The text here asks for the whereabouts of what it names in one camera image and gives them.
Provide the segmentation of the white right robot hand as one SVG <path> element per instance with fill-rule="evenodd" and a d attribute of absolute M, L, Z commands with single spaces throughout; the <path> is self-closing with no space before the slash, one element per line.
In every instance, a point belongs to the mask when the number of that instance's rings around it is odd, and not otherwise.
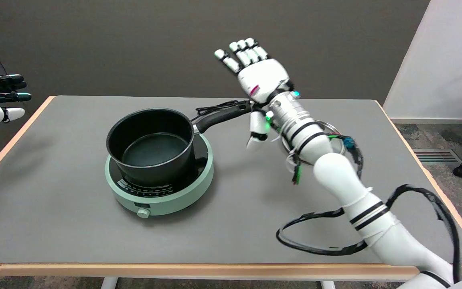
<path fill-rule="evenodd" d="M 217 49 L 214 56 L 236 76 L 242 90 L 249 97 L 251 114 L 250 137 L 246 150 L 259 148 L 268 137 L 268 124 L 264 108 L 276 90 L 293 90 L 284 66 L 272 58 L 254 38 L 241 39 L 229 44 L 231 53 Z"/>

